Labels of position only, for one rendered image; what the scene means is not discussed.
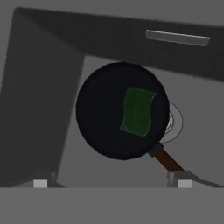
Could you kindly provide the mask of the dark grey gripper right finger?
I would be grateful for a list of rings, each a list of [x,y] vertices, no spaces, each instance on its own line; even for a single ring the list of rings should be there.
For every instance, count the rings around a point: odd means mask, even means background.
[[[172,188],[224,188],[224,185],[199,178],[190,171],[169,171],[167,173],[167,186]]]

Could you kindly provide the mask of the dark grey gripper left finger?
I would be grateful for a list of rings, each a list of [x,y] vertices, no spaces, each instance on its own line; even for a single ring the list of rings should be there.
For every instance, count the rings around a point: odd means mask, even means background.
[[[38,174],[35,178],[18,185],[19,188],[64,188],[57,181],[55,172]]]

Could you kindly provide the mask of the green sponge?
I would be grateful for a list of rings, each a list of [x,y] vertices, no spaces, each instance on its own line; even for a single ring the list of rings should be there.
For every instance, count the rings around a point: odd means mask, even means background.
[[[129,87],[123,98],[120,130],[146,137],[151,129],[151,104],[157,94],[139,87]]]

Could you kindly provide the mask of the grey hob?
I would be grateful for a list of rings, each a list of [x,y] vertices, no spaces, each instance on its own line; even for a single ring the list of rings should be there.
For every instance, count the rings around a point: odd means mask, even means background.
[[[175,125],[168,153],[185,169],[224,186],[224,108],[217,102],[224,84],[184,74],[151,70],[166,88]],[[165,187],[167,171],[153,157],[119,161],[94,151],[79,132],[71,115],[58,181],[66,187]]]

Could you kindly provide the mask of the dark grey cupboard front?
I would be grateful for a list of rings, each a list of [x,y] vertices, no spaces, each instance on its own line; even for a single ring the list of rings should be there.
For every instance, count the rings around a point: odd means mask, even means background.
[[[210,41],[197,46],[150,40],[147,30]],[[224,84],[224,27],[17,8],[0,89],[0,187],[50,172],[58,181],[81,86],[96,69],[116,62]],[[171,130],[182,128],[167,96],[170,114],[161,144],[168,153]]]

